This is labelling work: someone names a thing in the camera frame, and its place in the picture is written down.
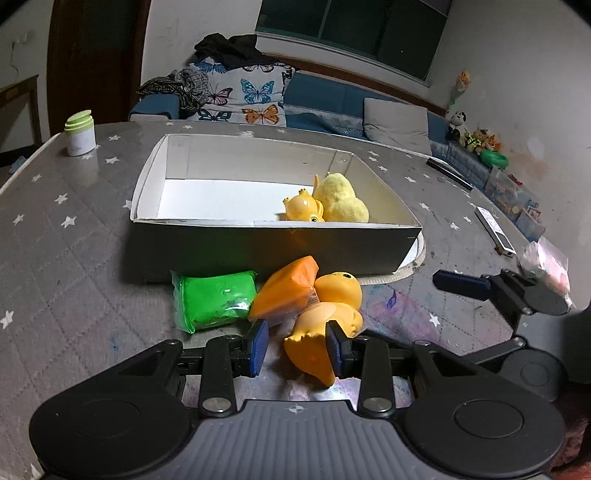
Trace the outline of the clear plastic bag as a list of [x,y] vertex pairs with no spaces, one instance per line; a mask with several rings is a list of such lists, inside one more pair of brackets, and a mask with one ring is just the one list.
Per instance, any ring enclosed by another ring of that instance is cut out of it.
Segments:
[[569,307],[574,305],[570,296],[568,257],[546,237],[541,236],[528,244],[519,257],[519,265],[525,276],[542,281],[562,296]]

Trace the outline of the green clay pack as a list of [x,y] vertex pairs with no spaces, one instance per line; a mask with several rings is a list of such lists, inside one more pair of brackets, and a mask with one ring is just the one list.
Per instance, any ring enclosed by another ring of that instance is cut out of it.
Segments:
[[249,316],[256,272],[197,278],[171,273],[176,326],[188,334]]

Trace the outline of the wooden side table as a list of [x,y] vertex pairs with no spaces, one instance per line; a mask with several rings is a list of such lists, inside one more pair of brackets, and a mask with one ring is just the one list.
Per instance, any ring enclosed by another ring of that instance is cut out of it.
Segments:
[[38,76],[1,88],[1,152],[43,143]]

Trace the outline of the dark wooden door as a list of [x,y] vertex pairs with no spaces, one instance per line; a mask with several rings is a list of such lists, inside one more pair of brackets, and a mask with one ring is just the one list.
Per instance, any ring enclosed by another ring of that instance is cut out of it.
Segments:
[[137,101],[150,5],[144,0],[53,3],[46,69],[52,135],[82,110],[89,110],[97,124],[127,120]]

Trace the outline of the blue sofa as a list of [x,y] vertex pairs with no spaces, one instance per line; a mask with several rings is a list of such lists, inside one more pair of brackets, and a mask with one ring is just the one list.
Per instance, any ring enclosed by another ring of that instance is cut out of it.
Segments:
[[[298,71],[287,84],[283,107],[287,126],[294,129],[363,138],[363,102],[367,98],[396,102],[396,97],[335,79]],[[482,190],[490,169],[458,143],[447,140],[449,121],[427,113],[432,155],[454,167],[474,187]]]

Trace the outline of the grey patterned cloth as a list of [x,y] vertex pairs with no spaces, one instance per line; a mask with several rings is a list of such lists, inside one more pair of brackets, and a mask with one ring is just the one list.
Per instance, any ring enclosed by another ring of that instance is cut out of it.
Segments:
[[209,94],[209,82],[204,72],[190,67],[173,70],[167,76],[154,77],[142,84],[136,93],[141,97],[171,94],[178,99],[181,118],[189,117],[204,106]]

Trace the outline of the orange clay pack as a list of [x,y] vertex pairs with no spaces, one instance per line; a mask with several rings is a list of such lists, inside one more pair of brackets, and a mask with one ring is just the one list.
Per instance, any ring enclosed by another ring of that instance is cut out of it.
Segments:
[[266,320],[270,326],[297,318],[318,303],[315,280],[318,264],[311,256],[294,260],[273,273],[256,294],[249,308],[249,321]]

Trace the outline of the orange rubber duck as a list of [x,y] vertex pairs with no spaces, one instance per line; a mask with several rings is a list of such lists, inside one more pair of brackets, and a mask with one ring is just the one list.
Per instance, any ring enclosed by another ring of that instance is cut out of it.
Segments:
[[283,348],[298,370],[331,387],[335,373],[325,344],[325,325],[337,321],[346,337],[358,335],[363,327],[363,292],[354,275],[335,272],[315,280],[315,293],[318,302],[297,316],[290,336],[283,340]]

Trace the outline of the black clothes pile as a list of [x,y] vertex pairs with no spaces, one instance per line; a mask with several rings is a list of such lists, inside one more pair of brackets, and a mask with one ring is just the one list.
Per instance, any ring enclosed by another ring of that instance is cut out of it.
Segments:
[[234,35],[226,38],[221,33],[212,33],[194,45],[194,59],[202,61],[205,58],[211,58],[226,70],[276,62],[272,56],[259,51],[256,48],[256,42],[256,34]]

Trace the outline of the yellow plush chick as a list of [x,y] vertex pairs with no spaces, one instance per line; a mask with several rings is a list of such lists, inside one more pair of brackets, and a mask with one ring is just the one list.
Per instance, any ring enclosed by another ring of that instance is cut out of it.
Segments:
[[312,197],[322,203],[325,222],[369,222],[366,204],[356,197],[353,185],[341,173],[328,174],[324,179],[315,175]]

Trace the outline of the white cardboard box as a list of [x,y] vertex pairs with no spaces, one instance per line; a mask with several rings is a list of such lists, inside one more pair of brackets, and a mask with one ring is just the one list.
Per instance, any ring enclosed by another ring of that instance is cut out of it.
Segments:
[[[312,180],[339,173],[365,202],[365,223],[290,221],[286,202]],[[273,274],[315,258],[322,273],[346,271],[389,283],[425,257],[419,220],[349,149],[219,134],[168,134],[148,156],[130,205],[147,274]]]

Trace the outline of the green framed window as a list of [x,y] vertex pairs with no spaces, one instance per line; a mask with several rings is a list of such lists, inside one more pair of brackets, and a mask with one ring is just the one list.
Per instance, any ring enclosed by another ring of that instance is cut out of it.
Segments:
[[327,45],[427,78],[449,0],[263,0],[256,30]]

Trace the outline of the black remote control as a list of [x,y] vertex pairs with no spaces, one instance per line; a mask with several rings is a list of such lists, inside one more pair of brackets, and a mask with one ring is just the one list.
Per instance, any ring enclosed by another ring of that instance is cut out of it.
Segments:
[[432,169],[442,173],[448,179],[452,180],[455,184],[464,188],[465,190],[473,190],[473,185],[469,183],[463,175],[461,175],[454,167],[450,166],[447,162],[435,157],[429,157],[426,161],[426,164]]

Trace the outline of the green lidded white jar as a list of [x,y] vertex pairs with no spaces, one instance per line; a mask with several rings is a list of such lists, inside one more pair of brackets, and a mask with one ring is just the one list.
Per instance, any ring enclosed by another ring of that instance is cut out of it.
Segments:
[[83,110],[70,116],[64,125],[67,137],[67,153],[76,157],[92,151],[96,146],[94,119],[90,110]]

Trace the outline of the butterfly print pillow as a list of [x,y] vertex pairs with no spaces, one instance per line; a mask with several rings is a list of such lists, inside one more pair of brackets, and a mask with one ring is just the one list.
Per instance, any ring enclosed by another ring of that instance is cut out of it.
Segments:
[[205,103],[190,120],[287,126],[283,99],[294,67],[277,62],[226,70],[211,58],[190,67],[208,79]]

